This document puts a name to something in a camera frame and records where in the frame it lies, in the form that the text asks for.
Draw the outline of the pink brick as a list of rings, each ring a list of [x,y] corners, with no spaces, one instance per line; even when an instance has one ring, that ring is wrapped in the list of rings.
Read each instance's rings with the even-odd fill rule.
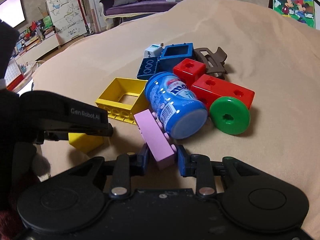
[[[160,170],[174,165],[177,148],[163,125],[158,121],[156,113],[148,109],[134,115],[140,133],[149,147]]]

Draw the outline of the yellow cube block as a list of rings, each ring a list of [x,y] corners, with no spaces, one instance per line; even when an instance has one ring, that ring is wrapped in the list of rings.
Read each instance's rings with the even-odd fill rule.
[[[85,133],[68,133],[68,142],[76,150],[87,154],[104,143],[101,136],[87,135]]]

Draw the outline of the blue mentos gum bottle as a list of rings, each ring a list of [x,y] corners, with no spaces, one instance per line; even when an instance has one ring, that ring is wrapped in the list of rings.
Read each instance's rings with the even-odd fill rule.
[[[173,73],[160,72],[150,77],[144,93],[165,132],[174,139],[190,137],[207,121],[204,103]]]

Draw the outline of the yellow hollow brick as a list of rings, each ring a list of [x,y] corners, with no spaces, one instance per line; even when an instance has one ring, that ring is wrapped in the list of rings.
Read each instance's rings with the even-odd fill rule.
[[[95,103],[107,111],[109,118],[136,124],[134,115],[149,107],[145,85],[145,80],[116,77]]]

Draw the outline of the desk calendar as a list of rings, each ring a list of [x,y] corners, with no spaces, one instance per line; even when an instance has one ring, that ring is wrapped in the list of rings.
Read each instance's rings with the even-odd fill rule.
[[[4,79],[8,90],[13,90],[23,81],[23,72],[15,59],[9,62]]]

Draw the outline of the white tv console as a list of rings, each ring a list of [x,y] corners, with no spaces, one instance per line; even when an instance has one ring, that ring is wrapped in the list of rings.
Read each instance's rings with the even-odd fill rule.
[[[31,61],[37,61],[43,55],[47,54],[55,48],[60,48],[60,41],[56,33],[53,33],[51,36],[34,46],[33,48],[27,50],[22,55],[15,57],[17,64],[27,64]]]

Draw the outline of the green plastic wheel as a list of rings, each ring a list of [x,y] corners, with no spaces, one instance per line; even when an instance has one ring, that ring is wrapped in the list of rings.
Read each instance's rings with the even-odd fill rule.
[[[217,129],[230,135],[244,133],[251,121],[249,109],[231,96],[216,99],[209,108],[209,116]]]

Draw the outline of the long red block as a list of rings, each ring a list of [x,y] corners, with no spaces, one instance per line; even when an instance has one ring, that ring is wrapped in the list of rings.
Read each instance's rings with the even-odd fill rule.
[[[190,87],[197,99],[209,110],[212,103],[223,96],[237,98],[250,109],[255,92],[234,83],[203,74]]]

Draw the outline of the red cube block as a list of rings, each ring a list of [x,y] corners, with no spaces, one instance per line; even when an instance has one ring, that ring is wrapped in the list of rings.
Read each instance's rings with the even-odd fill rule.
[[[192,59],[184,59],[172,70],[188,88],[191,88],[192,84],[206,73],[206,65]]]

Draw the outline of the white drawing cabinet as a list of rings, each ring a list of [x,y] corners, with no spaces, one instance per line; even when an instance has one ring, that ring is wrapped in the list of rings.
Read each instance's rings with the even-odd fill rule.
[[[77,0],[46,0],[46,4],[60,44],[86,33]]]

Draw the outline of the brown hair claw clip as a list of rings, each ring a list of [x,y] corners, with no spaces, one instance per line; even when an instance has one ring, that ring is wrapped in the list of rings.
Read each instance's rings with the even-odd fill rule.
[[[216,52],[212,52],[209,48],[196,48],[194,49],[194,57],[197,61],[206,65],[206,74],[224,80],[225,74],[225,61],[227,54],[221,47],[218,47]]]

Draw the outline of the blue hollow brick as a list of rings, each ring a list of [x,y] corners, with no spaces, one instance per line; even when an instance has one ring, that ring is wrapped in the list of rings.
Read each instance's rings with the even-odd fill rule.
[[[192,59],[193,43],[181,43],[165,46],[158,58],[160,72],[173,72],[173,68],[184,59]]]

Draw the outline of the television screen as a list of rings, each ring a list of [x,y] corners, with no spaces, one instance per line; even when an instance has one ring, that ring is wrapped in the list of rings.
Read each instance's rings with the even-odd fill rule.
[[[24,22],[25,16],[21,0],[5,0],[1,3],[0,19],[13,28]]]

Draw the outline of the beige blanket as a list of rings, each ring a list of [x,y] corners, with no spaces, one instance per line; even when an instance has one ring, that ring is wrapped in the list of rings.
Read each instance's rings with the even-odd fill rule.
[[[184,0],[169,11],[81,39],[33,75],[45,90],[105,111],[108,139],[45,141],[53,175],[103,156],[151,148],[135,188],[191,188],[175,165],[182,145],[230,156],[295,185],[319,239],[319,31],[234,0]]]

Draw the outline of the mickey mouse picture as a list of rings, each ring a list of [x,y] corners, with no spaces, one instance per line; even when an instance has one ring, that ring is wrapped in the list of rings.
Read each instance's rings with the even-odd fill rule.
[[[292,18],[309,27],[316,28],[313,0],[271,0],[271,8],[284,17]]]

